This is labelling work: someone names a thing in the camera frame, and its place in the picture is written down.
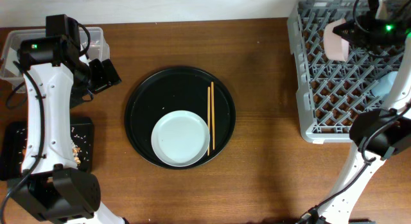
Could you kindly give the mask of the wooden chopstick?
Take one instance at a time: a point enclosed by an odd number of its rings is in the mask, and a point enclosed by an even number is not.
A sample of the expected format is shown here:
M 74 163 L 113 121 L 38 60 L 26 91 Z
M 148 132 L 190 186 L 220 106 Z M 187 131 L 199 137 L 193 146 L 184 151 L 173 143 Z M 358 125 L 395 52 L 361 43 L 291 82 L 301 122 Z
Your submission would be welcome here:
M 208 137 L 209 144 L 207 147 L 207 156 L 210 154 L 210 142 L 211 142 L 211 87 L 207 87 L 207 128 L 208 128 Z
M 214 108 L 214 82 L 211 82 L 211 133 L 212 133 L 212 149 L 215 150 L 215 108 Z

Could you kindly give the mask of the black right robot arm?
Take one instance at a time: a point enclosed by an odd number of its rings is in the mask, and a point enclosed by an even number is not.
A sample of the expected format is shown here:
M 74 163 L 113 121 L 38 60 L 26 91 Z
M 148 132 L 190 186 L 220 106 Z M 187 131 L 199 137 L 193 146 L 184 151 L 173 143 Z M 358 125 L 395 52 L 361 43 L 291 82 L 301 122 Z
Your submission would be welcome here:
M 300 0 L 288 18 L 302 137 L 349 142 L 330 193 L 301 223 L 348 223 L 373 174 L 410 147 L 410 2 Z

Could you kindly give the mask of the light blue cup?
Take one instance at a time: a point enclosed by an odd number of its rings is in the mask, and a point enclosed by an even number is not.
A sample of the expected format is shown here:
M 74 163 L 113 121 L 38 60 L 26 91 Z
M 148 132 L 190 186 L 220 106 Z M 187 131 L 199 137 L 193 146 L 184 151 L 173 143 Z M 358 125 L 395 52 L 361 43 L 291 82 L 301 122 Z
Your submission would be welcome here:
M 380 97 L 382 101 L 385 101 L 386 97 L 389 95 L 389 92 L 394 84 L 394 81 L 397 76 L 397 71 L 392 71 L 385 76 L 382 76 L 377 85 L 371 90 L 372 94 L 375 97 Z

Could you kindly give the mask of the small white bowl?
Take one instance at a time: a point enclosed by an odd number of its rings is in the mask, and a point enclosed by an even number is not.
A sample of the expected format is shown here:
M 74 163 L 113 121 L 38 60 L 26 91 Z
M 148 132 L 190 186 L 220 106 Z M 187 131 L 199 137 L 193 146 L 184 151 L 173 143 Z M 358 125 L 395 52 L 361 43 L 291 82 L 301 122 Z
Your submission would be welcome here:
M 345 19 L 329 23 L 324 29 L 323 43 L 325 55 L 329 60 L 346 62 L 349 55 L 349 43 L 335 34 L 333 29 L 345 23 Z

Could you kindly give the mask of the rice and food scraps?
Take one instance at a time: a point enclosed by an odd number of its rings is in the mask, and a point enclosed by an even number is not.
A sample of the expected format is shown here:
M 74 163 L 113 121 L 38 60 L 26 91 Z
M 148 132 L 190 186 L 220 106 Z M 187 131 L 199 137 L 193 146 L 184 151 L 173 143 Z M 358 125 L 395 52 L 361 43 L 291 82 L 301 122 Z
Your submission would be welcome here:
M 27 131 L 24 128 L 16 131 L 17 138 L 14 140 L 13 147 L 17 150 L 17 158 L 19 164 L 22 164 L 23 157 L 26 153 L 26 141 L 22 137 L 27 135 Z M 93 127 L 85 125 L 74 125 L 71 127 L 71 140 L 74 160 L 77 163 L 77 168 L 82 168 L 86 171 L 92 163 L 92 146 L 94 140 Z

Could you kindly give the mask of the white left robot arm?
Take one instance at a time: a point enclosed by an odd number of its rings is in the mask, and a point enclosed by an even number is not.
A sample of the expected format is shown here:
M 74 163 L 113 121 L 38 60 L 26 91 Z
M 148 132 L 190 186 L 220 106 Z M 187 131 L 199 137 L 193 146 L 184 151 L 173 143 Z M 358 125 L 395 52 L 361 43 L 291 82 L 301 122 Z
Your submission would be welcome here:
M 101 202 L 98 179 L 78 169 L 70 109 L 121 82 L 110 60 L 89 60 L 85 26 L 64 14 L 46 17 L 46 35 L 21 42 L 14 65 L 28 95 L 28 139 L 21 177 L 6 194 L 38 221 L 124 223 Z

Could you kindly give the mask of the white round plate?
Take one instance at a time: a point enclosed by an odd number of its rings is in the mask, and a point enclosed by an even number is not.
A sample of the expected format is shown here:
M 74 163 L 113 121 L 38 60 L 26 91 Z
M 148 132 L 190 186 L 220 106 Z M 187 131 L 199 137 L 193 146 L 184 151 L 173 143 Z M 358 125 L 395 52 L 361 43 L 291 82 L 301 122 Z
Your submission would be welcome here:
M 206 155 L 210 143 L 209 128 L 196 113 L 176 110 L 160 118 L 151 134 L 157 158 L 167 166 L 183 168 Z

